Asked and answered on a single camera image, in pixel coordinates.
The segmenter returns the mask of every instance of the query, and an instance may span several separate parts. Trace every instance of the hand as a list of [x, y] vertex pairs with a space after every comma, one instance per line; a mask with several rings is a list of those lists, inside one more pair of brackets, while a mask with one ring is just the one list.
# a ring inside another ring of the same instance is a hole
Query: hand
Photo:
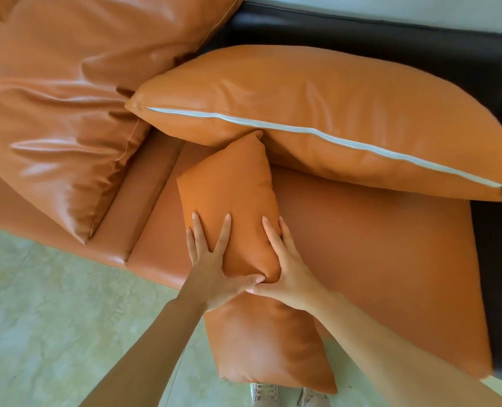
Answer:
[[249, 287], [265, 280], [262, 274], [227, 277], [223, 273], [223, 256], [230, 238], [232, 217], [224, 219], [217, 245], [213, 252], [207, 247], [200, 217], [192, 213], [193, 231], [187, 229], [187, 247], [192, 270], [179, 292], [178, 298], [197, 301], [204, 311], [214, 310]]
[[279, 217], [283, 240], [279, 238], [266, 217], [262, 218], [262, 225], [271, 246], [279, 257], [281, 277], [277, 283], [258, 284], [248, 288], [247, 292], [275, 298], [299, 310], [308, 309], [309, 305], [324, 294], [326, 289], [303, 262], [285, 221]]

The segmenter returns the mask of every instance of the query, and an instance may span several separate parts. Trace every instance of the pillow with zipper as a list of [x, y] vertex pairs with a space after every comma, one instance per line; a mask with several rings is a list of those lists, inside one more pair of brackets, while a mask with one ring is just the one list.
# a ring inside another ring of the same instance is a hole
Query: pillow with zipper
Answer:
[[242, 1], [0, 0], [0, 177], [86, 244], [149, 131], [125, 102]]
[[271, 162], [324, 178], [502, 201], [499, 122], [451, 82], [398, 63], [229, 47], [144, 83], [127, 108], [209, 146], [260, 128]]
[[[191, 167], [178, 177], [178, 188], [186, 227], [198, 212], [212, 248], [225, 215], [232, 214], [224, 273], [261, 273], [273, 283], [281, 267], [262, 228], [262, 216], [277, 223], [279, 209], [261, 135], [248, 134]], [[222, 378], [336, 393], [324, 346], [307, 312], [243, 292], [206, 313], [204, 321]]]

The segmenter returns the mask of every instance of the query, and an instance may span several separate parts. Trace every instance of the person's right arm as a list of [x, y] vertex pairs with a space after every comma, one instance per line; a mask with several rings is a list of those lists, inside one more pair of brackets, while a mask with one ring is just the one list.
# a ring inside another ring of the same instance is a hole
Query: person's right arm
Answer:
[[315, 316], [392, 407], [502, 407], [502, 397], [487, 386], [414, 346], [320, 284], [302, 261], [282, 218], [283, 240], [266, 219], [263, 224], [279, 256], [281, 278], [247, 291]]

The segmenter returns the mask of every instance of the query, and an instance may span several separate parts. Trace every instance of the black leather backrest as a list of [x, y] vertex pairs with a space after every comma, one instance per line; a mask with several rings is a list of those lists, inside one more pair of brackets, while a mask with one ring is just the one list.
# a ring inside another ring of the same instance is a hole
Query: black leather backrest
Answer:
[[[236, 44], [322, 47], [407, 64], [457, 84], [502, 123], [502, 34], [244, 3], [208, 48]], [[494, 369], [502, 378], [502, 203], [471, 202], [471, 212]]]

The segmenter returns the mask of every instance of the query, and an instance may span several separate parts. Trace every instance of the sneaker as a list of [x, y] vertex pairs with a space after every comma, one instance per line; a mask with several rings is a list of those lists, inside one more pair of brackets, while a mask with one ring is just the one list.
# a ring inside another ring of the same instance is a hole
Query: sneaker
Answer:
[[251, 383], [253, 407], [280, 407], [276, 384]]
[[298, 407], [332, 407], [328, 396], [318, 391], [303, 388], [302, 395], [298, 400]]

